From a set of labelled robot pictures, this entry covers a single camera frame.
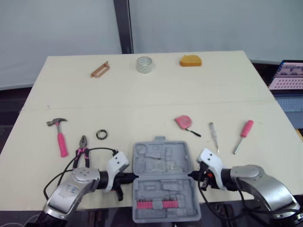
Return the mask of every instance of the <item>laptop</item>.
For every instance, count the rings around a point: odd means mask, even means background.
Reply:
[[[303,61],[283,60],[269,90],[296,129],[303,128]]]

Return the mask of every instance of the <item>pink screwdriver handle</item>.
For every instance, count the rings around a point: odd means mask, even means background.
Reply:
[[[58,138],[58,144],[59,144],[59,148],[60,148],[61,157],[68,156],[63,134],[61,132],[58,133],[57,138]]]
[[[249,120],[248,122],[246,122],[246,124],[241,132],[241,137],[244,137],[244,138],[247,137],[253,124],[254,124],[254,121],[252,121],[252,120]]]

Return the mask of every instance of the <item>hammer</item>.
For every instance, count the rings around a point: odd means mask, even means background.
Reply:
[[[54,124],[57,126],[57,131],[58,131],[57,139],[58,139],[61,157],[68,156],[66,145],[65,145],[65,139],[62,132],[60,132],[60,128],[59,128],[60,122],[66,122],[66,121],[67,120],[64,118],[55,118],[52,121],[46,123],[48,126],[52,126]]]

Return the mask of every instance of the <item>robotic arm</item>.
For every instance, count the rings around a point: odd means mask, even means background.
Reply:
[[[289,190],[277,179],[267,175],[259,166],[235,166],[228,169],[219,157],[208,149],[198,156],[200,171],[193,171],[189,176],[203,182],[202,190],[212,188],[237,191],[241,190],[254,196],[262,210],[269,211],[273,226],[298,227],[303,225],[303,212],[299,203]],[[37,221],[26,227],[64,227],[76,211],[83,195],[96,189],[114,190],[118,200],[123,199],[121,184],[132,183],[136,175],[122,173],[128,166],[124,153],[118,152],[109,161],[107,171],[93,168],[77,168],[70,177],[60,184],[39,215]]]
[[[267,175],[263,168],[255,165],[226,168],[219,157],[208,149],[198,156],[199,173],[202,174],[202,190],[208,185],[221,190],[241,190],[254,196],[262,210],[268,211],[274,226],[303,225],[303,212],[285,212],[300,210],[300,205],[289,190],[277,179]],[[197,173],[192,176],[198,180]]]
[[[61,183],[47,200],[35,223],[26,227],[64,227],[73,216],[82,197],[96,189],[113,190],[118,200],[123,199],[121,184],[132,183],[136,175],[122,173],[129,165],[123,152],[116,153],[107,165],[107,171],[93,168],[76,168],[68,179]]]

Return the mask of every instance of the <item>table surface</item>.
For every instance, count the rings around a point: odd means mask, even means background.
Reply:
[[[219,157],[227,167],[259,165],[292,194],[303,193],[303,144],[245,53],[198,52],[202,67],[180,67],[183,54],[147,54],[155,63],[147,75],[135,69],[142,54],[48,57],[0,155],[0,210],[41,210],[44,186],[74,157],[82,135],[89,148],[125,152],[130,160],[125,172],[132,171],[134,143],[162,135],[183,140],[198,169],[195,159],[202,149],[215,151],[209,122],[214,122]],[[111,69],[101,78],[90,78],[107,60]],[[182,114],[192,118],[191,129],[202,138],[177,126],[173,119]],[[68,120],[61,124],[66,158],[60,157],[56,128],[46,125],[56,117]],[[255,124],[234,155],[249,119]],[[108,130],[106,140],[96,138],[99,129]],[[105,170],[110,158],[108,151],[92,151],[91,166]],[[98,190],[85,195],[79,208],[131,206],[132,186],[122,189],[121,202],[114,192]],[[205,194],[209,201],[240,199],[236,192],[209,189]]]

